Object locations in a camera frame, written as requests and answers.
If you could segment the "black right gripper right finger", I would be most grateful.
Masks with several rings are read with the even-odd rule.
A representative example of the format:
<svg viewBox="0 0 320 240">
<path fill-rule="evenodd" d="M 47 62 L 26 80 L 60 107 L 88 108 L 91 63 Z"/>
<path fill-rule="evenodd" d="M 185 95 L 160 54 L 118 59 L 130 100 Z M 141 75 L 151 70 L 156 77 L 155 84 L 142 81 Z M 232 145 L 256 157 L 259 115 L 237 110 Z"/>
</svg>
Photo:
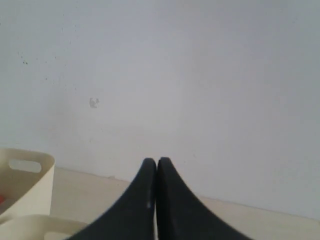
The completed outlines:
<svg viewBox="0 0 320 240">
<path fill-rule="evenodd" d="M 159 240 L 249 239 L 195 196 L 168 157 L 157 165 L 156 222 Z"/>
</svg>

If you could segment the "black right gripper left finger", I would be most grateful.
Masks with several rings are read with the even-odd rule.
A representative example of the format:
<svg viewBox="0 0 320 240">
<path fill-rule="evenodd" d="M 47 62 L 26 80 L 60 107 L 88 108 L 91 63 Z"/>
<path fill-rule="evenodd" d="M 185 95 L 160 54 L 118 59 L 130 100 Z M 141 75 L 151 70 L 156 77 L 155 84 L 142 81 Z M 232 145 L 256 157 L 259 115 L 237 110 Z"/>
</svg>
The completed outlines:
<svg viewBox="0 0 320 240">
<path fill-rule="evenodd" d="M 157 166 L 152 158 L 141 167 L 119 199 L 70 240 L 153 240 Z"/>
</svg>

